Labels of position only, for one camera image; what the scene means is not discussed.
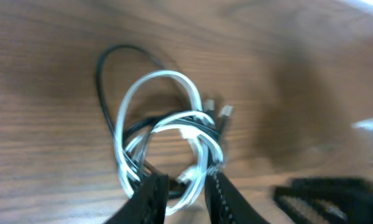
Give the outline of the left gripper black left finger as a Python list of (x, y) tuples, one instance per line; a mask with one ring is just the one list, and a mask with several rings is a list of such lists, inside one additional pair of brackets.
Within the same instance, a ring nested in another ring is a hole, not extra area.
[(168, 175), (152, 174), (104, 224), (163, 224), (167, 200)]

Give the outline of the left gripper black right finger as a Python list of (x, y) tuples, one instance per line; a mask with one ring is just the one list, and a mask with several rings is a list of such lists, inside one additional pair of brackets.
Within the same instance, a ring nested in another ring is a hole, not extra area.
[(211, 224), (269, 224), (222, 172), (206, 176), (205, 202)]

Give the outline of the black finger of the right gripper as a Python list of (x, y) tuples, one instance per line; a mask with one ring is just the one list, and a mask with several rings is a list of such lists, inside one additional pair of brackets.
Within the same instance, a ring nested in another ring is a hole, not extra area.
[(373, 182), (362, 178), (292, 179), (273, 200), (294, 223), (373, 223)]

